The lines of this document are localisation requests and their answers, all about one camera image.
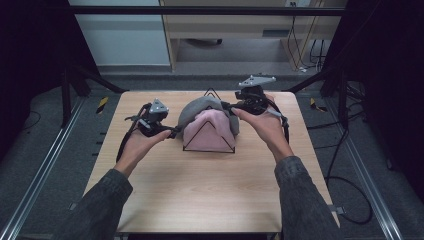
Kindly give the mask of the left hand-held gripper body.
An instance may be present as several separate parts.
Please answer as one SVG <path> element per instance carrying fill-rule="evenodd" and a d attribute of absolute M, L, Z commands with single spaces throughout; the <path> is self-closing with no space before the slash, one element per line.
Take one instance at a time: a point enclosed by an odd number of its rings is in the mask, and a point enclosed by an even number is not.
<path fill-rule="evenodd" d="M 169 108 L 155 98 L 152 102 L 144 104 L 137 115 L 126 117 L 126 120 L 132 121 L 128 132 L 139 130 L 144 136 L 152 137 L 165 131 L 162 121 L 168 116 L 168 112 Z"/>

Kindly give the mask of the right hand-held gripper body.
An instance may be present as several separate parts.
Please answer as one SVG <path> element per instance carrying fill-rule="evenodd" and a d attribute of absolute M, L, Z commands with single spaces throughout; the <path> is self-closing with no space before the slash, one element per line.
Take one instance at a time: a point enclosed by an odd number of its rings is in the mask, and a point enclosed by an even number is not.
<path fill-rule="evenodd" d="M 238 103 L 231 104 L 231 107 L 242 109 L 253 115 L 261 115 L 269 106 L 269 99 L 266 97 L 262 86 L 275 81 L 275 77 L 251 75 L 239 83 L 240 90 L 235 92 Z"/>

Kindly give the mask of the gray knit beanie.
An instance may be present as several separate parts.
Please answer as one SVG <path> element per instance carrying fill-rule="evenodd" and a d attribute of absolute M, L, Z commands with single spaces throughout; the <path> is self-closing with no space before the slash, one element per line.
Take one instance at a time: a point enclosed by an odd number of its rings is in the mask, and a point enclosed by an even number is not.
<path fill-rule="evenodd" d="M 224 108 L 225 102 L 211 96 L 202 96 L 189 102 L 181 111 L 178 126 L 184 129 L 189 123 L 195 120 L 195 117 L 203 110 L 222 111 L 230 121 L 230 130 L 233 135 L 240 133 L 239 120 L 236 116 L 230 114 L 230 111 Z"/>

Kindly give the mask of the pink knit beanie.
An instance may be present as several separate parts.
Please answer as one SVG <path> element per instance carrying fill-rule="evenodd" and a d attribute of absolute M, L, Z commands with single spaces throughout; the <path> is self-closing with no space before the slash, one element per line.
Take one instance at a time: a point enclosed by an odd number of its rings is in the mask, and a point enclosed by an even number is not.
<path fill-rule="evenodd" d="M 235 151 L 235 146 L 229 118 L 222 111 L 203 110 L 183 132 L 186 151 L 230 153 Z"/>

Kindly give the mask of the black wire triangle rack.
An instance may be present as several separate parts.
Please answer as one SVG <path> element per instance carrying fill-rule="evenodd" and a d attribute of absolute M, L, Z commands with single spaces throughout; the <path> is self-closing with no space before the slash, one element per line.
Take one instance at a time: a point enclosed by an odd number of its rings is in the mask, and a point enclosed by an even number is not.
<path fill-rule="evenodd" d="M 239 120 L 224 108 L 213 88 L 189 102 L 181 111 L 184 151 L 234 153 Z"/>

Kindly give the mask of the person's left hand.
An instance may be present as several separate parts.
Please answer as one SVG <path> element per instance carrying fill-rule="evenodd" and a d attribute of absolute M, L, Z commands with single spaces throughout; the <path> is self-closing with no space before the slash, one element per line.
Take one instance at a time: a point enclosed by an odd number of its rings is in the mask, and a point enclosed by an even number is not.
<path fill-rule="evenodd" d="M 147 153 L 170 134 L 170 130 L 165 130 L 152 137 L 146 137 L 140 131 L 134 131 L 127 140 L 114 169 L 128 178 Z"/>

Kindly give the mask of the person's right hand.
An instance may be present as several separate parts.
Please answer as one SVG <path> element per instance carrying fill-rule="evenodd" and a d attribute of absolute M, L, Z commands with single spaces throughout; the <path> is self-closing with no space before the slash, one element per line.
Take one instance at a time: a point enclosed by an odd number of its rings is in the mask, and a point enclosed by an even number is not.
<path fill-rule="evenodd" d="M 280 118 L 268 111 L 261 115 L 252 115 L 238 108 L 232 108 L 231 111 L 256 131 L 257 135 L 271 151 L 276 163 L 294 155 L 285 138 Z"/>

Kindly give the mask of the yellow black tape strip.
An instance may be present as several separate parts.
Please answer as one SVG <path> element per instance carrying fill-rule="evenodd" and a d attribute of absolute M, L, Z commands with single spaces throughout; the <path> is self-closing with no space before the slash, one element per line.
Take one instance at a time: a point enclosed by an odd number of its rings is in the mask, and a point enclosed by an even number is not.
<path fill-rule="evenodd" d="M 103 112 L 104 107 L 105 107 L 105 105 L 106 105 L 106 104 L 107 104 L 107 102 L 108 102 L 108 99 L 109 99 L 109 97 L 103 97 L 103 98 L 100 100 L 99 105 L 98 105 L 98 107 L 97 107 L 97 109 L 96 109 L 96 114 L 101 114 L 101 113 Z"/>
<path fill-rule="evenodd" d="M 315 110 L 320 111 L 320 112 L 327 112 L 328 111 L 326 107 L 318 106 L 316 104 L 316 101 L 315 101 L 314 98 L 310 98 L 310 107 L 311 107 L 311 109 L 315 109 Z"/>

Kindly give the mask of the light wooden desk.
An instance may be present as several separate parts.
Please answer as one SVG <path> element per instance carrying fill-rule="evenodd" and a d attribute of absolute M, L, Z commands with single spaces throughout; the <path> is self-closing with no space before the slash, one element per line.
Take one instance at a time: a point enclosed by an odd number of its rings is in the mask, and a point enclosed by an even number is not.
<path fill-rule="evenodd" d="M 163 6 L 343 8 L 348 0 L 159 0 Z M 306 65 L 312 40 L 330 40 L 338 16 L 218 16 L 163 17 L 171 61 L 176 61 L 178 39 L 274 38 L 281 41 L 291 67 Z"/>

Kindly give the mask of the white cabinet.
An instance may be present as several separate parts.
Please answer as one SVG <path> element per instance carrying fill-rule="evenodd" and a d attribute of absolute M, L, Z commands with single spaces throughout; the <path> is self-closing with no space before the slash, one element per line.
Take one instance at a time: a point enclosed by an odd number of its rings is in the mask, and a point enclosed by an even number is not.
<path fill-rule="evenodd" d="M 77 14 L 98 66 L 170 65 L 160 15 Z"/>

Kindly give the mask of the dark curtain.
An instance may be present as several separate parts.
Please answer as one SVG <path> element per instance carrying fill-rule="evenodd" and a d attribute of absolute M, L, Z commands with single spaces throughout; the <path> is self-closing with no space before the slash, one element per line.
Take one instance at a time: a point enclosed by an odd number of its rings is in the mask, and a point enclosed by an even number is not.
<path fill-rule="evenodd" d="M 424 200 L 424 0 L 347 0 L 327 63 L 364 84 L 365 109 L 388 160 Z"/>
<path fill-rule="evenodd" d="M 29 116 L 31 100 L 61 85 L 68 66 L 98 68 L 69 0 L 0 0 L 0 160 Z"/>

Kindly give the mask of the black diagonal frame strut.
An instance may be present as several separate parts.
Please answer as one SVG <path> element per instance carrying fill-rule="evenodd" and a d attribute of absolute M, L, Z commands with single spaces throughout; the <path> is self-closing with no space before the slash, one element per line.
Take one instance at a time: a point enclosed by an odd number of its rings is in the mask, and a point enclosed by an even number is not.
<path fill-rule="evenodd" d="M 301 83 L 286 89 L 286 92 L 297 93 L 305 87 L 310 86 L 311 84 L 324 80 L 328 75 L 333 72 L 333 69 L 322 70 L 321 72 L 309 77 L 308 79 L 302 81 Z"/>
<path fill-rule="evenodd" d="M 103 79 L 99 74 L 90 72 L 89 70 L 83 68 L 82 66 L 74 65 L 71 67 L 72 71 L 78 75 L 76 80 L 71 81 L 71 85 L 76 90 L 77 94 L 80 96 L 88 96 L 91 93 L 91 88 L 88 86 L 86 80 L 93 80 L 94 82 L 100 84 L 106 89 L 114 93 L 124 93 L 126 89 L 120 88 L 109 81 Z"/>

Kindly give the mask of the black upright frame post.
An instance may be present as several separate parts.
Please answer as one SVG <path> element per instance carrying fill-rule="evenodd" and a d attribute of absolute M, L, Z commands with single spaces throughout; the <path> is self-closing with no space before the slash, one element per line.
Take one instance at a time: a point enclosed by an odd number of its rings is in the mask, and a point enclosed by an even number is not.
<path fill-rule="evenodd" d="M 67 71 L 61 74 L 61 92 L 62 92 L 62 127 L 65 127 L 71 118 L 71 99 L 70 84 L 67 79 Z"/>

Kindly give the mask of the black horizontal frame bar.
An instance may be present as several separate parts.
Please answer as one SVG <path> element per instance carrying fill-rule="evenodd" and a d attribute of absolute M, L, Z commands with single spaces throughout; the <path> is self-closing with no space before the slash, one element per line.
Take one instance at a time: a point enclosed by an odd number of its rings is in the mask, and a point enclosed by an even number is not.
<path fill-rule="evenodd" d="M 223 7 L 223 6 L 70 6 L 74 14 L 113 15 L 228 15 L 228 16 L 343 16 L 345 8 Z"/>

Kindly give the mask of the aluminium floor rail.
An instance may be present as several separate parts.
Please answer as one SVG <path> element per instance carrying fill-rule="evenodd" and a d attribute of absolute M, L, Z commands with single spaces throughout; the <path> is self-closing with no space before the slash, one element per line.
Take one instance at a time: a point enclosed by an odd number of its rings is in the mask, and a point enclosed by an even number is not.
<path fill-rule="evenodd" d="M 338 126 L 339 132 L 344 136 L 346 150 L 353 169 L 361 183 L 362 189 L 370 202 L 373 215 L 377 219 L 386 240 L 404 240 L 397 223 L 395 222 L 385 200 L 377 188 L 375 181 L 364 165 L 358 149 L 353 140 L 347 134 L 347 130 Z"/>
<path fill-rule="evenodd" d="M 45 182 L 64 148 L 86 99 L 76 97 L 69 119 L 46 124 L 53 109 L 40 115 L 34 125 L 25 126 L 0 167 L 0 240 L 15 240 L 31 212 Z"/>

